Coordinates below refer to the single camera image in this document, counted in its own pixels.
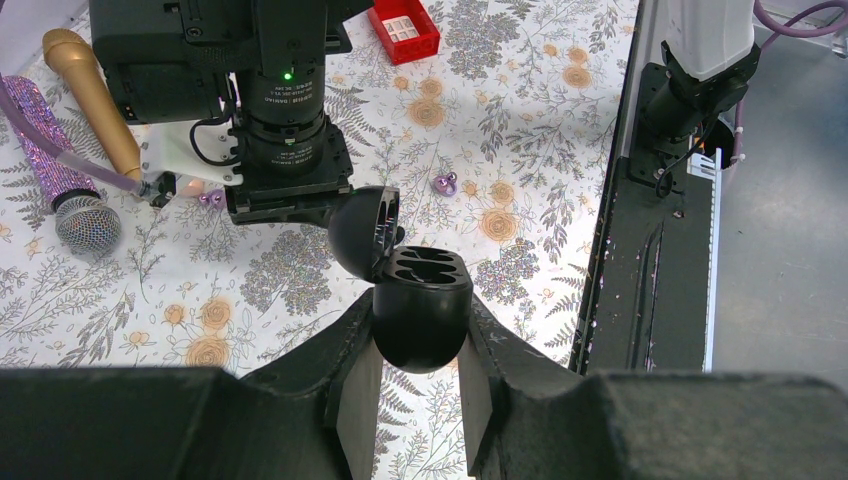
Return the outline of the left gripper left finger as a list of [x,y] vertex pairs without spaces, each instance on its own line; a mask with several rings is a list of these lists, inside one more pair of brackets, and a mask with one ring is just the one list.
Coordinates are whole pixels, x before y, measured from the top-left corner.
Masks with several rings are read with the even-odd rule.
[[277,360],[5,369],[5,479],[367,479],[382,360],[371,292]]

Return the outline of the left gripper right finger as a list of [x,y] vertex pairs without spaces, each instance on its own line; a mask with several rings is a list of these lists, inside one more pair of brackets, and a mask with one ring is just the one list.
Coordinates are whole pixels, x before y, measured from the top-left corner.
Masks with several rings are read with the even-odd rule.
[[458,356],[476,479],[843,479],[847,397],[781,374],[581,376],[478,299]]

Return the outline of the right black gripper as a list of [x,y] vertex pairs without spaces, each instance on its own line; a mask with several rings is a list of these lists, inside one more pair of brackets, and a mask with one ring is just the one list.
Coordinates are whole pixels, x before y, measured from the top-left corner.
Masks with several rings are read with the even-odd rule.
[[239,186],[225,188],[227,212],[236,225],[305,223],[325,227],[336,204],[353,191],[353,167],[341,130],[327,122],[303,168],[262,165],[255,150],[236,168]]

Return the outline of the black earbud charging case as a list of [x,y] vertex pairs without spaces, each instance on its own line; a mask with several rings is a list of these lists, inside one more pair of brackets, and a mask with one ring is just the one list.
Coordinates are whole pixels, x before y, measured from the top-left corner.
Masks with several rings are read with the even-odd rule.
[[373,286],[372,335],[384,359],[427,374],[463,346],[473,283],[458,254],[402,244],[399,207],[396,188],[354,190],[329,218],[329,246],[344,270]]

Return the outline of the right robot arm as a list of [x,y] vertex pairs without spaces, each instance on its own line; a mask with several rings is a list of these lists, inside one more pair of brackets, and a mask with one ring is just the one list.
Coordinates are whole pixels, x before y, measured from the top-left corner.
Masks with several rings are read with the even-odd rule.
[[237,225],[326,227],[352,165],[325,111],[328,56],[366,1],[93,1],[94,53],[124,119],[227,125]]

